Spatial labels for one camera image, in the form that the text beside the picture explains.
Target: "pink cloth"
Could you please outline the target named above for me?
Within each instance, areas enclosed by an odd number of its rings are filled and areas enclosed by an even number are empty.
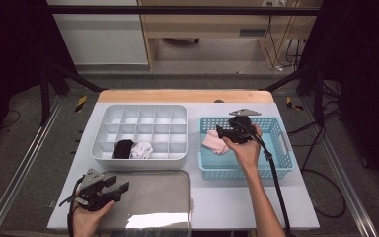
[[[229,147],[224,141],[218,138],[216,130],[209,130],[202,144],[211,149],[215,154],[224,154],[229,151]]]

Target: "person's left hand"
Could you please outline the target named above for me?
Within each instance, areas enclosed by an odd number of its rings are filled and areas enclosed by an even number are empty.
[[[97,211],[88,211],[75,201],[73,209],[73,236],[75,237],[91,237],[98,228],[101,218],[107,214],[115,204],[110,201],[103,208]]]

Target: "table top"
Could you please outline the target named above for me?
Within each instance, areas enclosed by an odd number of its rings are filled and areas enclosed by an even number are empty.
[[[226,103],[212,103],[222,100]],[[66,179],[58,203],[68,197],[74,183],[90,167],[103,172],[104,169],[92,158],[90,147],[98,130],[98,123],[107,107],[117,104],[179,104],[188,110],[188,153],[182,168],[189,174],[190,197],[192,202],[191,226],[195,230],[214,229],[255,229],[249,189],[245,180],[204,180],[197,164],[200,149],[200,135],[197,130],[201,117],[223,117],[228,113],[243,108],[261,112],[264,117],[277,118],[281,121],[271,93],[263,91],[215,91],[215,90],[116,90],[104,91],[96,103],[83,138],[79,144],[71,170]],[[316,213],[310,201],[303,178],[298,169],[285,175],[280,180],[292,229],[319,228]],[[272,180],[264,180],[265,191],[275,209],[277,217],[284,225],[279,201]],[[57,208],[48,228],[65,229],[67,206]],[[103,220],[101,226],[116,229],[114,222]]]

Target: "white table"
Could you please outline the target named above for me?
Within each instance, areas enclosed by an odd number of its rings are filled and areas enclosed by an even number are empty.
[[[92,158],[91,147],[105,109],[110,105],[139,104],[98,101],[84,130],[81,142],[69,171],[64,188],[60,194],[57,208],[48,222],[48,228],[66,229],[68,205],[58,205],[72,193],[76,180],[89,168],[99,172],[105,170]],[[255,229],[249,190],[244,180],[204,180],[197,164],[197,152],[201,141],[198,120],[202,117],[229,117],[229,112],[242,108],[261,112],[264,117],[281,119],[275,103],[165,103],[179,104],[188,110],[189,149],[182,170],[190,177],[190,195],[192,199],[191,227],[194,230]],[[295,169],[280,180],[282,194],[292,229],[319,228],[316,213],[306,190],[303,178],[295,162]],[[281,225],[284,225],[282,212],[273,185],[273,180],[263,180],[265,191],[275,209]],[[114,216],[115,206],[110,216]],[[112,226],[108,219],[101,222],[102,228],[119,229]]]

